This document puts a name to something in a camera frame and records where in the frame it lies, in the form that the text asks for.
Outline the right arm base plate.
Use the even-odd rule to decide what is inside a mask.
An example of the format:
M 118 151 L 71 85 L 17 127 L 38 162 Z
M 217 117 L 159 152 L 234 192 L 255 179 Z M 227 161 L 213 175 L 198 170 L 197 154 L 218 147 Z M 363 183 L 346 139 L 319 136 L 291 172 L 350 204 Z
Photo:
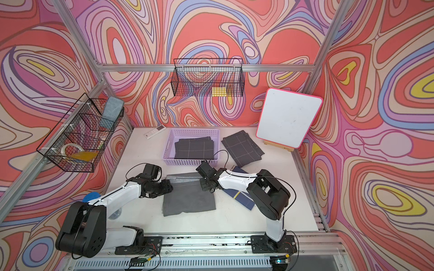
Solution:
M 253 254 L 285 253 L 296 254 L 298 252 L 294 235 L 283 235 L 280 241 L 274 241 L 266 235 L 251 236 L 249 244 Z

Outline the plain grey pillowcase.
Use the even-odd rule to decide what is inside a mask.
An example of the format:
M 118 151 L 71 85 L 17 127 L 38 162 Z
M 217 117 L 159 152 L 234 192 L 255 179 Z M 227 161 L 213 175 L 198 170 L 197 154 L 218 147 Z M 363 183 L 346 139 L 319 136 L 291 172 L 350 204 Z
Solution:
M 214 194 L 203 191 L 199 173 L 168 175 L 173 191 L 163 197 L 164 217 L 216 210 Z

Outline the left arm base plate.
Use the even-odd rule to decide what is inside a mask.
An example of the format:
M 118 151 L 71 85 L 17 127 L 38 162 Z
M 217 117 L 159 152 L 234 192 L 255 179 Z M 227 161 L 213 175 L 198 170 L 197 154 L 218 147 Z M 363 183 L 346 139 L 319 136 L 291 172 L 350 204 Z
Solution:
M 115 248 L 115 255 L 157 255 L 162 248 L 163 237 L 143 237 L 130 246 Z

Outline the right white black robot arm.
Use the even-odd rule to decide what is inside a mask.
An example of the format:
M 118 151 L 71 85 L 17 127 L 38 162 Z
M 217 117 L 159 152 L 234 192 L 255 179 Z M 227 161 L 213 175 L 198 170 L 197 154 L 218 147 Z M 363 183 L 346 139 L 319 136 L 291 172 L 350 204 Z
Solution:
M 266 237 L 277 243 L 284 235 L 284 213 L 290 207 L 291 194 L 280 179 L 263 169 L 259 173 L 237 173 L 225 168 L 215 169 L 207 161 L 196 168 L 208 190 L 237 190 L 248 193 L 266 218 Z

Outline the navy yellow-striped pillowcase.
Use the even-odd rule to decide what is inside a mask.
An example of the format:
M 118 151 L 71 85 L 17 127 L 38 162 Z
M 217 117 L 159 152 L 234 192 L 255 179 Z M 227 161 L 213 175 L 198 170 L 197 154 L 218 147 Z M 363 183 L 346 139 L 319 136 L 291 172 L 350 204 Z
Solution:
M 255 176 L 248 173 L 228 171 L 223 172 L 219 177 L 219 183 L 226 194 L 251 211 L 255 203 L 247 192 L 247 188 Z

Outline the dark grey checked pillowcase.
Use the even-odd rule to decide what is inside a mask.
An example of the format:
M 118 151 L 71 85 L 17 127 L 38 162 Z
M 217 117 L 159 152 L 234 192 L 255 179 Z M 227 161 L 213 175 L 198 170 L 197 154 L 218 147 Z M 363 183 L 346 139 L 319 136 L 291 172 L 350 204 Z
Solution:
M 214 159 L 214 141 L 210 137 L 184 138 L 175 142 L 175 159 Z

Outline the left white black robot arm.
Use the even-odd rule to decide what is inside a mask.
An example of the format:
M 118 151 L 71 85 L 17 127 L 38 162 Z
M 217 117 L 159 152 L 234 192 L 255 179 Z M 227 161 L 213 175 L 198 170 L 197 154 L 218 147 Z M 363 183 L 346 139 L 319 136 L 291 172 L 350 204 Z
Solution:
M 108 219 L 129 202 L 157 198 L 172 190 L 170 181 L 162 179 L 162 168 L 145 163 L 142 173 L 126 179 L 124 184 L 106 195 L 89 202 L 71 204 L 55 248 L 75 259 L 91 258 L 112 248 L 142 254 L 148 246 L 143 229 L 134 226 L 109 229 Z

